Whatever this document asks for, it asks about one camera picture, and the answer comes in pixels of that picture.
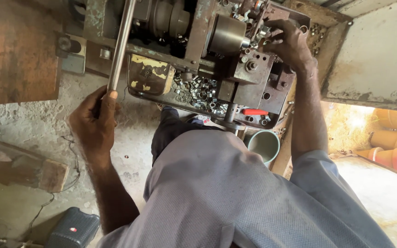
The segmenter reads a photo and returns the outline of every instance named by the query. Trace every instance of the bolt hole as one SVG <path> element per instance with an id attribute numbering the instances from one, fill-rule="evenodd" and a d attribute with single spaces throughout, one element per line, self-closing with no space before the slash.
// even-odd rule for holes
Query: bolt hole
<path id="1" fill-rule="evenodd" d="M 303 25 L 300 27 L 300 30 L 301 30 L 301 32 L 303 32 L 303 34 L 306 34 L 308 31 L 308 28 L 307 28 L 307 26 Z"/>
<path id="2" fill-rule="evenodd" d="M 265 92 L 265 93 L 263 94 L 263 99 L 264 99 L 264 100 L 269 100 L 269 99 L 270 99 L 270 94 L 267 93 L 267 92 Z"/>

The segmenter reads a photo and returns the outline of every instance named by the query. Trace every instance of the red handle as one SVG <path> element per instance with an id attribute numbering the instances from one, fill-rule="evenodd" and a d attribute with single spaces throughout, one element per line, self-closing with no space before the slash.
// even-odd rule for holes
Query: red handle
<path id="1" fill-rule="evenodd" d="M 244 109 L 241 111 L 243 115 L 268 115 L 269 112 L 264 110 Z"/>

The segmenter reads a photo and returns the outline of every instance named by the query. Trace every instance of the metal lever handle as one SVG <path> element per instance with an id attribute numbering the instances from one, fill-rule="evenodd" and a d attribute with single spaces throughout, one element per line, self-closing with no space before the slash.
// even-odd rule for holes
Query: metal lever handle
<path id="1" fill-rule="evenodd" d="M 107 90 L 116 90 L 117 87 L 120 70 L 124 62 L 125 50 L 127 48 L 135 5 L 136 0 L 125 1 L 124 13 L 122 14 L 122 20 L 120 21 L 119 37 L 116 42 L 116 50 L 114 51 L 113 64 L 111 65 Z"/>

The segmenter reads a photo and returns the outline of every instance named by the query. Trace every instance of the man's right hand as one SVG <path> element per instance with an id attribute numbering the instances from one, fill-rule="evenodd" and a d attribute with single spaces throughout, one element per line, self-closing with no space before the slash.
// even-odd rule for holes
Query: man's right hand
<path id="1" fill-rule="evenodd" d="M 306 72 L 316 67 L 303 32 L 290 21 L 266 21 L 264 25 L 271 27 L 271 31 L 280 29 L 283 32 L 273 36 L 271 38 L 273 42 L 262 47 L 263 52 L 277 54 L 284 63 L 290 65 L 297 72 Z"/>

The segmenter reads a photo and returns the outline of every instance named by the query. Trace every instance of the gray shirt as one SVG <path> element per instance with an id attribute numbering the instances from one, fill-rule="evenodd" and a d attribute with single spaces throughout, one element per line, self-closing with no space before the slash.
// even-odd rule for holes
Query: gray shirt
<path id="1" fill-rule="evenodd" d="M 298 158 L 288 181 L 234 134 L 189 131 L 156 160 L 144 198 L 98 247 L 394 247 L 320 150 Z"/>

